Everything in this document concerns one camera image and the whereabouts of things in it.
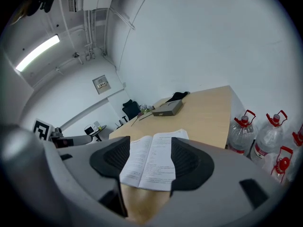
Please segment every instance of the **plastic water bottle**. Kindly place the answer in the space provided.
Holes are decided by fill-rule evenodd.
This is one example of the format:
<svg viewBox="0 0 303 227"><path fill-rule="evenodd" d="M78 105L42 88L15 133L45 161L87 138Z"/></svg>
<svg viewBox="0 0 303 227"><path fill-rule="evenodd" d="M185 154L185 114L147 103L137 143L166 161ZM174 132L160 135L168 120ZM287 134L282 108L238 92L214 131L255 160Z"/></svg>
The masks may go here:
<svg viewBox="0 0 303 227"><path fill-rule="evenodd" d="M282 113L285 117L281 124L279 113ZM266 114L270 124L259 132L256 143L251 149L250 158L253 162L257 163L268 153L279 151L283 138L283 129L281 125L287 120L287 115L283 110L279 113L275 114L273 118L270 118L269 114Z"/></svg>
<svg viewBox="0 0 303 227"><path fill-rule="evenodd" d="M300 159L303 154L303 125L298 133L293 132L291 139L288 140L285 145L294 152L287 176L288 180L292 182L300 167Z"/></svg>
<svg viewBox="0 0 303 227"><path fill-rule="evenodd" d="M250 123L248 116L246 116L247 112L254 116ZM234 118L234 122L230 125L229 129L227 149L244 156L249 154L250 147L255 138L255 131L251 124L255 117L256 115L252 111L246 110L241 120Z"/></svg>
<svg viewBox="0 0 303 227"><path fill-rule="evenodd" d="M258 162L258 165L279 183L284 184L289 176L289 166L292 158L293 151L288 147L282 146L279 153L268 153Z"/></svg>

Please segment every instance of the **bottle label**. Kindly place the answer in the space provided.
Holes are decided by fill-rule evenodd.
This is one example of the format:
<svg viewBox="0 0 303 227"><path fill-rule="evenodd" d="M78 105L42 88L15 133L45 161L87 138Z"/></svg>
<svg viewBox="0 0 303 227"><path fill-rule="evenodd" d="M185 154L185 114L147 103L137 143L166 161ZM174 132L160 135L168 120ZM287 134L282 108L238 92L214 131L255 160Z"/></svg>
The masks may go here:
<svg viewBox="0 0 303 227"><path fill-rule="evenodd" d="M261 159L262 159L264 156L267 155L267 152L262 151L262 150L260 149L260 147L258 146L257 143L256 143L256 145L255 145L255 147L254 147L254 151L255 151L257 157L259 157L259 158L261 158Z"/></svg>
<svg viewBox="0 0 303 227"><path fill-rule="evenodd" d="M243 155L244 152L245 152L244 150L235 149L235 148L232 147L230 144L228 144L227 148L230 149L231 151L237 152L237 153L239 153L239 154L241 154L241 155Z"/></svg>

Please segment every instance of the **white wall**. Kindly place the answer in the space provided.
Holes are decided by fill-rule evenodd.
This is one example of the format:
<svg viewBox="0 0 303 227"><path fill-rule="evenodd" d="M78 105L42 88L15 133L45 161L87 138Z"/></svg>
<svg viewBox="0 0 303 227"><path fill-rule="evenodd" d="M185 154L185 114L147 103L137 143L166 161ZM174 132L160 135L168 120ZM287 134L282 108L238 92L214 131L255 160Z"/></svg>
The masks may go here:
<svg viewBox="0 0 303 227"><path fill-rule="evenodd" d="M125 33L126 25L115 22L109 21L111 34ZM231 85L259 123L281 109L289 121L301 113L302 45L274 0L145 0L133 25L127 40L108 43L139 104Z"/></svg>
<svg viewBox="0 0 303 227"><path fill-rule="evenodd" d="M125 16L125 18L129 19L130 23L132 23L143 1L144 0L112 0L111 7ZM131 29L112 12L109 12L108 14L108 21L107 52L111 55L117 68L119 68L125 43Z"/></svg>
<svg viewBox="0 0 303 227"><path fill-rule="evenodd" d="M122 117L126 116L126 114L122 111L122 104L129 101L129 96L125 92L125 90L121 90L119 92L114 93L113 95L109 96L108 98L109 103L113 107L115 113L117 114L118 118L124 123L124 119Z"/></svg>
<svg viewBox="0 0 303 227"><path fill-rule="evenodd" d="M0 122L18 124L23 108L34 90L9 64L3 53L0 55L0 65Z"/></svg>
<svg viewBox="0 0 303 227"><path fill-rule="evenodd" d="M62 130L63 135L65 137L85 135L84 128L95 121L98 121L101 126L106 125L107 132L113 132L117 128L115 123L117 123L118 118L107 99L102 100L101 103L94 106L90 113L77 120L67 129Z"/></svg>
<svg viewBox="0 0 303 227"><path fill-rule="evenodd" d="M114 66L100 57L84 65L75 64L64 74L30 98L23 112L21 126L31 130L34 120L39 118L54 127L60 127L123 89ZM111 89L99 95L92 80L102 75L106 76ZM119 118L114 113L110 115L113 117L112 122L118 121Z"/></svg>

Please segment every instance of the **paper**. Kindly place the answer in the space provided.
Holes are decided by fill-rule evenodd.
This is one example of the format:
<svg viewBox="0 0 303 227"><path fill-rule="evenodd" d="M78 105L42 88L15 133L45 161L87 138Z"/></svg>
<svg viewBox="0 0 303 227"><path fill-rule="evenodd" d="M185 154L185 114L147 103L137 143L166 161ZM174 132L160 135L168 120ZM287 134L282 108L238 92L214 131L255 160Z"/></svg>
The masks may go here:
<svg viewBox="0 0 303 227"><path fill-rule="evenodd" d="M171 182L176 178L170 157L171 137L188 139L185 130L178 130L132 141L130 157L120 174L120 182L144 189L170 191Z"/></svg>

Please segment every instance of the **fluorescent light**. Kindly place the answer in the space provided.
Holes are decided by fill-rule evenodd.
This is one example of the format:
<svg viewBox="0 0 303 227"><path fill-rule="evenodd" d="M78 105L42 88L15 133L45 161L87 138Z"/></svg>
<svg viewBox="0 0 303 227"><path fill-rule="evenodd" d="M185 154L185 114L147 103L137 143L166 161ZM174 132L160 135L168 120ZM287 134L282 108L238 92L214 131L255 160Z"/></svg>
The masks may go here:
<svg viewBox="0 0 303 227"><path fill-rule="evenodd" d="M41 45L39 45L37 48L35 48L30 54L27 55L26 58L20 62L20 64L16 67L18 71L23 71L25 67L29 65L37 56L42 54L44 51L46 51L48 48L52 47L54 44L57 44L59 42L58 35L54 35L52 38L48 39Z"/></svg>

